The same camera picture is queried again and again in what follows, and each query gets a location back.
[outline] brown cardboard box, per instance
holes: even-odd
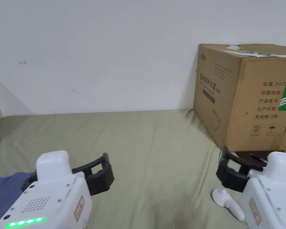
[[[286,47],[201,44],[194,110],[218,147],[286,151]]]

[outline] mark on wall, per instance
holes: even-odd
[[[26,60],[24,60],[24,62],[19,62],[19,64],[22,65],[22,64],[27,64],[27,63],[26,63]]]
[[[76,90],[74,90],[74,89],[72,89],[72,91],[74,91],[74,92],[76,92],[76,93],[78,94],[78,91],[76,91]]]

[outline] white controller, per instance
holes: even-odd
[[[238,220],[243,221],[245,219],[244,212],[226,190],[215,189],[212,196],[216,204],[228,208]]]

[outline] blue cloth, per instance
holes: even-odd
[[[21,186],[32,173],[15,173],[0,177],[0,219],[22,194]]]

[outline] green bed sheet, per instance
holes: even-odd
[[[108,153],[115,181],[92,197],[88,229],[246,228],[216,205],[220,150],[192,111],[11,116],[0,119],[0,176],[32,172],[46,152],[71,167]],[[239,202],[240,193],[229,191]]]

